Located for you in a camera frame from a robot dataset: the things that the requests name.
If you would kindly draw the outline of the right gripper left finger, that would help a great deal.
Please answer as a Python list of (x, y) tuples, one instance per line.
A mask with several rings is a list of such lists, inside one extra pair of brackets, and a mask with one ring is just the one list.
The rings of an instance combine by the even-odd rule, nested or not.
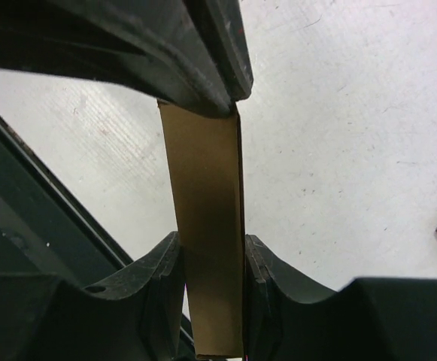
[(171, 360), (184, 295), (176, 232), (109, 277), (0, 273), (0, 360)]

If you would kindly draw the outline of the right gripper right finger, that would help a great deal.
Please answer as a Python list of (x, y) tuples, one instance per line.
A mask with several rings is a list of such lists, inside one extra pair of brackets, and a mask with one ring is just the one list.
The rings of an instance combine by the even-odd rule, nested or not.
[(250, 360), (437, 360), (437, 280), (356, 278), (338, 291), (246, 241)]

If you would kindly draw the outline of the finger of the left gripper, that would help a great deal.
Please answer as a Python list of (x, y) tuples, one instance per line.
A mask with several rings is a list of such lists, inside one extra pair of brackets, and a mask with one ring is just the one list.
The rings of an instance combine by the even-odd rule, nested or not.
[(229, 113), (180, 1), (0, 1), (0, 68), (126, 86), (207, 117)]
[(205, 43), (234, 102), (248, 99), (253, 71), (238, 1), (205, 1)]

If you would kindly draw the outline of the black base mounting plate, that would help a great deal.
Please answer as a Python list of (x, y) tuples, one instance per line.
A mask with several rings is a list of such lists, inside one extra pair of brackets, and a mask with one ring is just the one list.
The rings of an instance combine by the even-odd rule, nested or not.
[[(0, 273), (84, 288), (133, 262), (0, 117)], [(181, 315), (179, 343), (191, 339)]]

